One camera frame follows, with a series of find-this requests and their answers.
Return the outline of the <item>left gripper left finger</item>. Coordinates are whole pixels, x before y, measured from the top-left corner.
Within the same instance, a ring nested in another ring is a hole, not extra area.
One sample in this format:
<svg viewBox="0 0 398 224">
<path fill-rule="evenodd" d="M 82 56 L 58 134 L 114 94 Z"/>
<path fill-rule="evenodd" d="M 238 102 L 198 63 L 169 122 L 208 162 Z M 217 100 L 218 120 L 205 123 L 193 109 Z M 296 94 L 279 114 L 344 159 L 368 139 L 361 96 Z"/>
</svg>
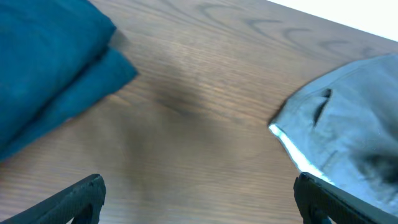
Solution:
<svg viewBox="0 0 398 224">
<path fill-rule="evenodd" d="M 98 224 L 106 186 L 99 174 L 91 174 L 1 224 Z"/>
</svg>

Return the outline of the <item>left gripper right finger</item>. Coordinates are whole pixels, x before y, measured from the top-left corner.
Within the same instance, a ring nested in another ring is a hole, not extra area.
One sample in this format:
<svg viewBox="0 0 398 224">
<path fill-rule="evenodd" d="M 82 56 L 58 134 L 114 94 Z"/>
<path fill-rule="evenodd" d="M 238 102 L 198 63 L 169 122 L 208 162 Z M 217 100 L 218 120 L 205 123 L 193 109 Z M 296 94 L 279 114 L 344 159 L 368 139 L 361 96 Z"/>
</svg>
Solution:
<svg viewBox="0 0 398 224">
<path fill-rule="evenodd" d="M 303 224 L 397 224 L 397 217 L 308 173 L 294 182 Z"/>
</svg>

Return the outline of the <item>grey shorts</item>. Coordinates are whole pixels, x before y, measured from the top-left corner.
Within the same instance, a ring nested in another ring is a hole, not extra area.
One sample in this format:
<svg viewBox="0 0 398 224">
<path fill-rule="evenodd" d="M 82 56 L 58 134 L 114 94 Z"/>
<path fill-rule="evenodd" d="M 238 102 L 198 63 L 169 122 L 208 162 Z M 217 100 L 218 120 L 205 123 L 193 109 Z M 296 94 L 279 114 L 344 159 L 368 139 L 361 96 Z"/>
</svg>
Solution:
<svg viewBox="0 0 398 224">
<path fill-rule="evenodd" d="M 306 84 L 269 129 L 302 172 L 397 214 L 397 55 L 346 64 Z"/>
</svg>

